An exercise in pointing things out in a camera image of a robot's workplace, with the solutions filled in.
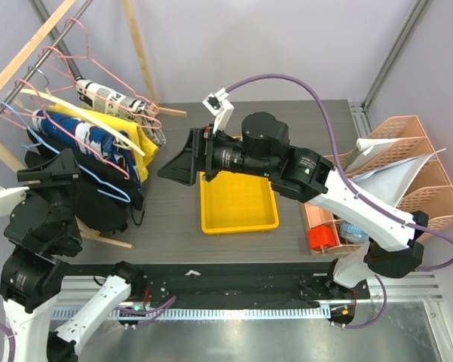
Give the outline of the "black trousers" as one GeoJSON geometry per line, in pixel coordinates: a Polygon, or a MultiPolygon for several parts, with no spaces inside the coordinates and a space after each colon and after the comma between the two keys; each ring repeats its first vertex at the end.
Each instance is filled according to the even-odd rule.
{"type": "Polygon", "coordinates": [[[143,210],[140,187],[115,168],[71,148],[84,167],[76,188],[76,216],[99,232],[124,232],[128,228],[128,208],[143,210]]]}

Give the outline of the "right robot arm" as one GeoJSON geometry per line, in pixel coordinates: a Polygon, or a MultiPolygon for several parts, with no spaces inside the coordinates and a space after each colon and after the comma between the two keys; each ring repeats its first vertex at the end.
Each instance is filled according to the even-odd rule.
{"type": "Polygon", "coordinates": [[[425,226],[427,214],[406,213],[385,204],[397,218],[392,220],[361,201],[331,161],[291,145],[288,125],[270,113],[246,116],[241,131],[240,138],[233,138],[211,126],[190,129],[183,150],[158,176],[187,186],[195,184],[199,172],[207,182],[222,171],[264,177],[279,195],[322,207],[359,227],[369,240],[334,260],[324,281],[326,292],[336,299],[370,276],[403,278],[422,263],[424,248],[415,226],[425,226]]]}

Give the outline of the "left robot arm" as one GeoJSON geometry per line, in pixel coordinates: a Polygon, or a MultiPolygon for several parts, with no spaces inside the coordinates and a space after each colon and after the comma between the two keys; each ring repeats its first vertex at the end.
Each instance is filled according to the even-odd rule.
{"type": "Polygon", "coordinates": [[[51,315],[68,263],[82,239],[75,218],[75,188],[81,171],[72,150],[17,173],[30,184],[13,202],[4,236],[14,244],[2,268],[0,294],[10,333],[6,361],[77,361],[102,322],[123,301],[144,295],[143,272],[128,262],[114,265],[101,288],[61,327],[51,315]]]}

